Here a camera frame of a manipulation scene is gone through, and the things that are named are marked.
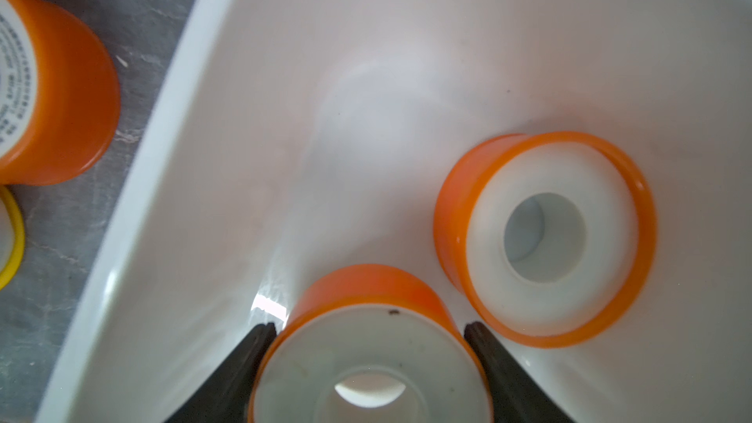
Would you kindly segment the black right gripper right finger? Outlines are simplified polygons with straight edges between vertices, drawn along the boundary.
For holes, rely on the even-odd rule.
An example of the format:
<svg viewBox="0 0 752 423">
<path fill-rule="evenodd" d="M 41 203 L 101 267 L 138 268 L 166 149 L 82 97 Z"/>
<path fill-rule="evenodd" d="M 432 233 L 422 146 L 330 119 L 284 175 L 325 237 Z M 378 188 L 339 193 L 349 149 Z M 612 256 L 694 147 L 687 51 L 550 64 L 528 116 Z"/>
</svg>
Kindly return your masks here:
<svg viewBox="0 0 752 423">
<path fill-rule="evenodd" d="M 463 336 L 481 362 L 488 379 L 493 421 L 573 422 L 485 324 L 479 321 L 467 324 Z"/>
</svg>

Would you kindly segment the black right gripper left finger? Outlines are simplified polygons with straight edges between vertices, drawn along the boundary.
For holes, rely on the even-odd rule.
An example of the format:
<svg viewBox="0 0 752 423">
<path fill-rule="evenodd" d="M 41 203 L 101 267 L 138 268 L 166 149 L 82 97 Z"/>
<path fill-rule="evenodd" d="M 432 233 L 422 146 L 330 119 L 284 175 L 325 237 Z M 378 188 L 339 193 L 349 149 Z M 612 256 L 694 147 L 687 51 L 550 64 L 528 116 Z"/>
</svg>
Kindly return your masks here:
<svg viewBox="0 0 752 423">
<path fill-rule="evenodd" d="M 256 325 L 166 422 L 246 422 L 260 363 L 276 336 L 273 323 Z"/>
</svg>

